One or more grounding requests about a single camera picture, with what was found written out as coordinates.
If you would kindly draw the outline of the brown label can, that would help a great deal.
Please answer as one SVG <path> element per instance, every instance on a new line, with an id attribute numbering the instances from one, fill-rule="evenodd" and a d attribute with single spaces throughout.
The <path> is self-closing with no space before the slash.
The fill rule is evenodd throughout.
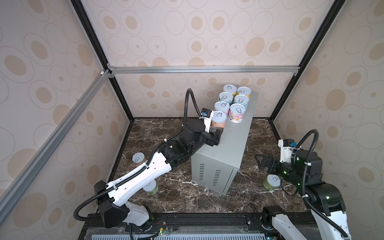
<path id="1" fill-rule="evenodd" d="M 211 120 L 211 127 L 212 128 L 224 128 L 227 121 L 227 114 L 221 111 L 214 111 L 212 120 Z"/>

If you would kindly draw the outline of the yellow orange label can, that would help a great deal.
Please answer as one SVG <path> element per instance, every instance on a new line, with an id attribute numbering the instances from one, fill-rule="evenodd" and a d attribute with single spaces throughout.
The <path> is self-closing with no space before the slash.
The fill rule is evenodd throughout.
<path id="1" fill-rule="evenodd" d="M 248 87 L 239 87 L 237 89 L 237 95 L 244 95 L 250 98 L 251 94 L 252 94 L 252 90 Z"/>

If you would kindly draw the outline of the green label can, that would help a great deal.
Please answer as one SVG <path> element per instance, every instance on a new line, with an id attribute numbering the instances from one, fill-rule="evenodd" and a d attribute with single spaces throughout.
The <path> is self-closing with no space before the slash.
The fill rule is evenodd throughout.
<path id="1" fill-rule="evenodd" d="M 150 196 L 156 194 L 158 189 L 159 189 L 159 186 L 156 180 L 152 180 L 151 182 L 143 186 L 143 190 L 146 192 L 147 195 L 150 195 Z"/>
<path id="2" fill-rule="evenodd" d="M 273 191 L 281 186 L 281 179 L 277 175 L 269 174 L 264 180 L 264 187 L 268 191 Z"/>

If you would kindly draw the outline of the orange fruit label can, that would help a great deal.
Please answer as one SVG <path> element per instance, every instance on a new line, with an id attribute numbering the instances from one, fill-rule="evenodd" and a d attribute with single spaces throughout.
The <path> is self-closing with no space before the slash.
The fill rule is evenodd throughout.
<path id="1" fill-rule="evenodd" d="M 138 153 L 135 153 L 133 156 L 132 156 L 132 161 L 134 164 L 136 164 L 137 166 L 141 165 L 143 162 L 145 162 L 147 159 L 145 157 L 145 154 L 142 153 L 142 152 L 138 152 Z"/>

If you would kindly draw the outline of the light blue label can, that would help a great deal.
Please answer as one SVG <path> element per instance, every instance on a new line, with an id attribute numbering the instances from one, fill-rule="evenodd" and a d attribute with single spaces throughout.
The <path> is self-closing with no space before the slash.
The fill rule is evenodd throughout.
<path id="1" fill-rule="evenodd" d="M 219 101 L 226 102 L 229 105 L 233 103 L 234 95 L 228 92 L 222 92 L 219 94 Z"/>

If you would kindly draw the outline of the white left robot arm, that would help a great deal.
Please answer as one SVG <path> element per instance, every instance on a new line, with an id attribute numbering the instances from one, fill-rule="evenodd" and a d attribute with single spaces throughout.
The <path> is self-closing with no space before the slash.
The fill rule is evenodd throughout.
<path id="1" fill-rule="evenodd" d="M 152 213 L 145 207 L 129 202 L 129 199 L 144 186 L 159 176 L 187 162 L 202 146 L 217 146 L 223 128 L 206 131 L 200 120 L 190 120 L 173 137 L 165 139 L 151 153 L 149 159 L 124 175 L 106 184 L 97 185 L 97 204 L 104 227 L 109 229 L 121 223 L 149 228 Z"/>

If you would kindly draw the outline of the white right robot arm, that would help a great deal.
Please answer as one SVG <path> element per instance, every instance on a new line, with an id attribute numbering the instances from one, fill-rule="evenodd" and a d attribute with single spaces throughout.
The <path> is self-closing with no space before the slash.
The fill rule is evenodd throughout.
<path id="1" fill-rule="evenodd" d="M 280 158 L 256 154 L 260 170 L 294 185 L 311 211 L 323 240 L 349 240 L 346 204 L 339 189 L 322 180 L 323 161 L 315 152 L 283 147 Z"/>

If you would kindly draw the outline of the pink flower label can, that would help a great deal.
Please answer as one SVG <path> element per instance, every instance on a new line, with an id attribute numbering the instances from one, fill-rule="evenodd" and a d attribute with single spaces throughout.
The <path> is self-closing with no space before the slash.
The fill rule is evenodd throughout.
<path id="1" fill-rule="evenodd" d="M 246 113 L 246 107 L 242 104 L 232 104 L 229 111 L 229 120 L 232 123 L 241 123 Z"/>

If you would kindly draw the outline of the teal label can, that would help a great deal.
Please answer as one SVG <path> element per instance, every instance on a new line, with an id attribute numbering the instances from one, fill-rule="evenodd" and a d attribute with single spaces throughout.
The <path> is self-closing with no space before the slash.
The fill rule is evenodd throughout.
<path id="1" fill-rule="evenodd" d="M 233 100 L 234 104 L 240 104 L 245 108 L 248 107 L 249 102 L 250 102 L 250 98 L 246 95 L 236 95 Z"/>

